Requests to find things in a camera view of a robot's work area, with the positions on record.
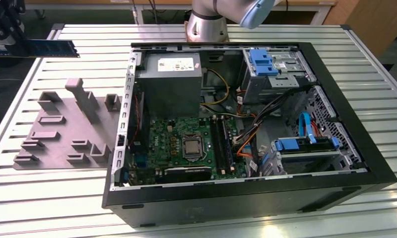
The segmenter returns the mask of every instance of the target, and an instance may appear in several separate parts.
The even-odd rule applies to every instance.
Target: power supply label
[[[161,58],[157,64],[158,72],[194,70],[193,58]]]

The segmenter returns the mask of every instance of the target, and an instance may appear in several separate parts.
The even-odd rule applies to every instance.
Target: metal case frame
[[[333,106],[337,122],[342,124],[362,162],[356,168],[366,173],[325,176],[293,176],[288,179],[249,178],[238,183],[201,183],[194,186],[153,186],[133,190],[114,190],[114,168],[109,163],[102,208],[110,209],[133,227],[166,224],[189,224],[210,220],[272,216],[285,213],[325,210],[362,192],[378,190],[397,178],[356,116],[330,73],[310,43],[141,43],[132,44],[133,55],[141,52],[240,50],[250,47],[296,46],[301,51],[318,84]],[[129,60],[134,69],[136,58]],[[134,75],[128,69],[126,89],[133,86]],[[118,127],[117,133],[126,129]],[[125,147],[117,144],[114,153]]]

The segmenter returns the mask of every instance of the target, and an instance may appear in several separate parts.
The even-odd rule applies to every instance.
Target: wooden cabinet
[[[338,0],[324,25],[346,24],[376,56],[397,36],[397,0]]]

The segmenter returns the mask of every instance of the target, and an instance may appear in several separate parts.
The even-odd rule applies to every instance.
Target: metal table surface
[[[312,42],[397,175],[397,83],[352,31],[338,26],[229,26],[230,41]],[[97,97],[122,94],[130,42],[180,42],[184,25],[66,25],[49,39],[73,40],[78,59],[37,59],[0,125],[0,237],[396,237],[397,183],[324,212],[137,229],[101,209],[105,170],[16,171],[44,90],[72,97],[81,77]]]

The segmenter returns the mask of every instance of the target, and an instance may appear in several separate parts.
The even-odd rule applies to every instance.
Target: ram slot
[[[217,173],[224,175],[225,174],[225,169],[226,169],[226,164],[225,164],[225,159],[224,159],[224,150],[221,147],[220,143],[220,129],[218,129],[218,123],[217,123],[217,118],[213,117],[210,118],[210,135],[212,135],[212,143],[213,143],[213,153],[214,153],[214,160],[216,160],[216,170]]]
[[[228,172],[233,171],[233,158],[232,158],[232,148],[230,148],[230,142],[229,142],[229,135],[228,135],[228,127],[225,124],[224,116],[221,116],[218,120],[218,127],[221,129],[220,133],[220,143],[224,151],[224,159],[225,159],[225,169]]]

